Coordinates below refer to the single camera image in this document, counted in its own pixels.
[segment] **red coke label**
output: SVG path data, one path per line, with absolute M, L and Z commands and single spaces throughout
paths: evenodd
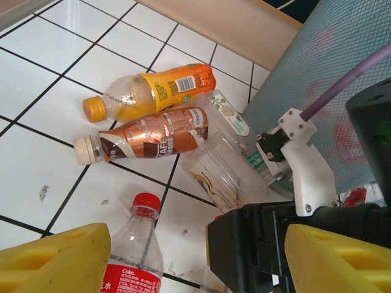
M 159 293 L 161 281 L 134 267 L 108 264 L 100 293 Z

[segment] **screw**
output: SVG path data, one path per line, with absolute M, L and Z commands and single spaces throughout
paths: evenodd
M 311 212 L 312 211 L 312 207 L 309 204 L 306 204 L 305 205 L 305 211 L 306 212 Z

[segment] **dirt spot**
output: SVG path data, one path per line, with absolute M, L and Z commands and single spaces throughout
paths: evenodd
M 46 197 L 46 193 L 48 192 L 49 186 L 44 185 L 42 189 L 39 192 L 39 199 L 40 201 L 44 201 Z

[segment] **orange bottle cap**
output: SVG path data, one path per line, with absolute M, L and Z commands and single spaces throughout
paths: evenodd
M 106 106 L 100 96 L 93 96 L 92 98 L 83 101 L 84 115 L 91 123 L 106 120 L 108 112 Z

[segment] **brown label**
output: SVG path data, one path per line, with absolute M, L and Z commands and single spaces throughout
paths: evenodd
M 100 131 L 104 159 L 164 157 L 194 150 L 208 137 L 208 117 L 199 107 L 150 114 Z

